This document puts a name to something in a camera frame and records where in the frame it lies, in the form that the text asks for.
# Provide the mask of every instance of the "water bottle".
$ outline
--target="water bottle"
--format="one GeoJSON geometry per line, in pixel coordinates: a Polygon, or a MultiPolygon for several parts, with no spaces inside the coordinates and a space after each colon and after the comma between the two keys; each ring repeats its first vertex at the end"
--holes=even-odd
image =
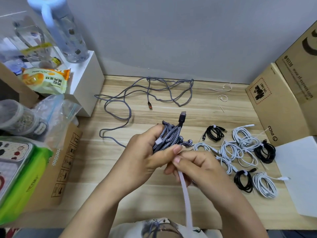
{"type": "Polygon", "coordinates": [[[27,0],[42,16],[47,29],[68,62],[80,63],[89,52],[78,30],[66,0],[27,0]]]}

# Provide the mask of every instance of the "white box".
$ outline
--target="white box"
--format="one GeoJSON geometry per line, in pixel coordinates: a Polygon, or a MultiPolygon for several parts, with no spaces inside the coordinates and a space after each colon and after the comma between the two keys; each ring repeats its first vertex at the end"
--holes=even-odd
{"type": "Polygon", "coordinates": [[[69,63],[65,60],[60,50],[57,47],[55,48],[65,66],[71,69],[65,99],[82,106],[77,116],[90,117],[97,103],[97,98],[94,95],[100,94],[105,81],[95,52],[89,51],[89,58],[85,62],[69,63]]]}
{"type": "Polygon", "coordinates": [[[276,147],[275,161],[299,214],[317,217],[317,143],[315,136],[276,147]]]}

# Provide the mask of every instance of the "person's right hand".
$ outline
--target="person's right hand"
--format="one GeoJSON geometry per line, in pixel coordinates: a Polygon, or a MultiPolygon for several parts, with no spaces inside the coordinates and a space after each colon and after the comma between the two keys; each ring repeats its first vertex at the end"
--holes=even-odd
{"type": "Polygon", "coordinates": [[[239,189],[230,180],[224,168],[211,152],[180,152],[173,162],[167,165],[164,173],[166,175],[173,173],[176,180],[180,181],[176,169],[193,180],[215,206],[230,205],[234,202],[236,195],[241,195],[239,189]]]}

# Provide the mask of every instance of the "hand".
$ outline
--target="hand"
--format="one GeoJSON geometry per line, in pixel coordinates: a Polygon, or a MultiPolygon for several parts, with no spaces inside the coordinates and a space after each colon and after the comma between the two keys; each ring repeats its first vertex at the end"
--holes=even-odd
{"type": "Polygon", "coordinates": [[[163,124],[157,124],[143,134],[134,135],[105,178],[119,189],[116,192],[120,198],[144,184],[156,168],[172,161],[182,150],[182,146],[176,144],[153,154],[153,146],[163,129],[163,124]]]}
{"type": "Polygon", "coordinates": [[[183,151],[167,165],[164,173],[174,174],[180,182],[177,170],[186,174],[186,183],[193,180],[215,206],[227,206],[241,192],[229,179],[215,156],[208,151],[183,151]]]}

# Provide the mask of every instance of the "fingernail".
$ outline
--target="fingernail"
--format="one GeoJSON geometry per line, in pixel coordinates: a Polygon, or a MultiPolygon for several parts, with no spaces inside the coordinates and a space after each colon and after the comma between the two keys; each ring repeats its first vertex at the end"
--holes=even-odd
{"type": "Polygon", "coordinates": [[[173,148],[173,152],[174,154],[178,154],[181,150],[182,150],[182,146],[177,144],[174,148],[173,148]]]}
{"type": "Polygon", "coordinates": [[[179,163],[180,162],[180,159],[181,159],[181,156],[176,156],[174,159],[173,159],[173,162],[175,163],[179,163]]]}

